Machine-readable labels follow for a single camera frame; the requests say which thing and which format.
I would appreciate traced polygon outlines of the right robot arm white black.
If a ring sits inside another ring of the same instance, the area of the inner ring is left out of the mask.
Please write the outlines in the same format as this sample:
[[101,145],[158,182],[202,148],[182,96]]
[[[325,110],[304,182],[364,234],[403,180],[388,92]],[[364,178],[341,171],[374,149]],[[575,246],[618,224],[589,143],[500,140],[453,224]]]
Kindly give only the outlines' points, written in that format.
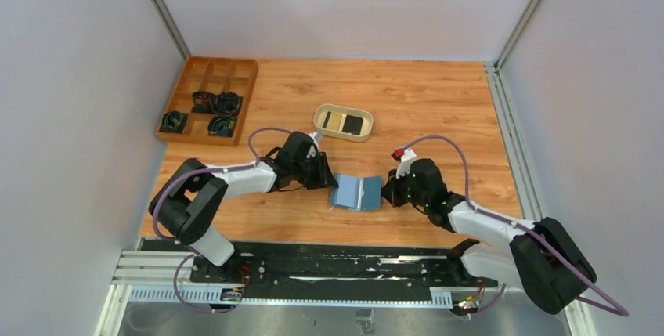
[[407,170],[390,170],[381,196],[395,208],[412,205],[434,226],[474,238],[446,267],[458,287],[489,278],[523,290],[539,309],[558,314],[597,281],[594,268],[558,220],[534,222],[482,210],[448,190],[431,159],[416,159]]

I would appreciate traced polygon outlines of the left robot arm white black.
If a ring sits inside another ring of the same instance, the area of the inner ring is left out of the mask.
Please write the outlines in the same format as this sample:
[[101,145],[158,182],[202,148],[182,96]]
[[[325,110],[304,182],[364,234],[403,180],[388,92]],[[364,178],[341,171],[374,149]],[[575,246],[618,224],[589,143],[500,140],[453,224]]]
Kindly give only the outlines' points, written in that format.
[[289,132],[282,146],[256,154],[246,164],[206,165],[185,160],[149,204],[155,234],[177,241],[210,262],[210,274],[222,284],[240,273],[235,247],[213,225],[224,200],[253,193],[285,192],[297,182],[307,190],[337,189],[338,183],[319,148],[318,132]]

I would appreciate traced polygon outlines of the blue leather card holder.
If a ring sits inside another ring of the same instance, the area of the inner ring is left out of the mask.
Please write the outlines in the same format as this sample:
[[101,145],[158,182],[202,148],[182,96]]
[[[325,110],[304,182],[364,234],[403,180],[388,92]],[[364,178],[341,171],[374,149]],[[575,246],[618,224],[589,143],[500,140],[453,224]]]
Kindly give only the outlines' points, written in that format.
[[329,204],[351,211],[376,211],[381,206],[382,177],[335,173],[338,187],[330,189]]

